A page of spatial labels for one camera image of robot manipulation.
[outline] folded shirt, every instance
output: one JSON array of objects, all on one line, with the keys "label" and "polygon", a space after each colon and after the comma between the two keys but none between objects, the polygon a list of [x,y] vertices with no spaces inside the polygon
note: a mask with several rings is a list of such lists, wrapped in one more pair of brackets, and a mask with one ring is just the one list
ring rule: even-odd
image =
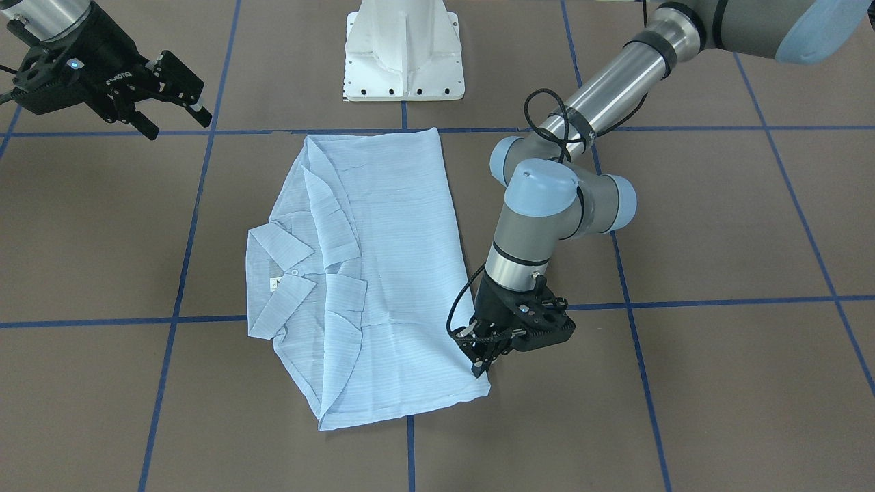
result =
[{"label": "folded shirt", "polygon": [[[273,339],[320,431],[489,392],[445,331],[466,270],[437,130],[307,137],[248,238],[249,336]],[[453,325],[472,315],[466,294]]]}]

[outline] white mounting bracket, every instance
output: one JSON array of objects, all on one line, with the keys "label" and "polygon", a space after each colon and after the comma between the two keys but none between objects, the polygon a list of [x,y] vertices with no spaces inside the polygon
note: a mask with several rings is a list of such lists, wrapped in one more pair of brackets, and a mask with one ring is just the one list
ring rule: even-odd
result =
[{"label": "white mounting bracket", "polygon": [[443,0],[363,0],[346,17],[345,101],[465,95],[459,17]]}]

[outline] light blue shirt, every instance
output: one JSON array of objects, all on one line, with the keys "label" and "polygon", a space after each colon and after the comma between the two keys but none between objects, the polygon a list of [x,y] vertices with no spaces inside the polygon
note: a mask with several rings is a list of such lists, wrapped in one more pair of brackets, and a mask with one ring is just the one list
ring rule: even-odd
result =
[{"label": "light blue shirt", "polygon": [[[249,335],[273,339],[319,430],[488,393],[445,331],[466,270],[436,130],[306,138],[248,238]],[[453,325],[472,315],[466,295]]]}]

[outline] fabric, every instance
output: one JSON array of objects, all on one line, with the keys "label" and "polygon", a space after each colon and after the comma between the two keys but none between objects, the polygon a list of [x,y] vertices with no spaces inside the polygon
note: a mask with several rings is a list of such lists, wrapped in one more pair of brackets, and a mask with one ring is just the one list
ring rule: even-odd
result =
[{"label": "fabric", "polygon": [[[466,271],[436,130],[306,138],[248,238],[249,335],[273,339],[320,431],[488,393],[445,331]],[[466,294],[453,325],[472,315]]]}]

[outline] robotic arm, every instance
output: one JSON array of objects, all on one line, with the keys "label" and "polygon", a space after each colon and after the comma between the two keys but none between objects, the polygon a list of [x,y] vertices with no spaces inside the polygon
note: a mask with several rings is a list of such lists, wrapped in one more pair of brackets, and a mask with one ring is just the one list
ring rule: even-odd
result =
[{"label": "robotic arm", "polygon": [[573,165],[574,158],[621,122],[678,63],[702,50],[817,63],[844,44],[869,7],[870,0],[667,2],[539,128],[525,138],[501,140],[489,166],[507,191],[474,316],[467,327],[452,329],[447,322],[474,375],[513,349],[567,341],[575,328],[565,312],[568,303],[547,288],[544,276],[557,241],[605,234],[634,217],[637,200],[627,180],[588,172]]},{"label": "robotic arm", "polygon": [[204,82],[173,53],[149,61],[91,0],[0,0],[6,27],[30,47],[15,87],[0,104],[15,101],[35,115],[85,102],[107,123],[129,123],[150,140],[158,127],[136,104],[147,99],[185,108],[200,126],[213,116],[201,105]]}]

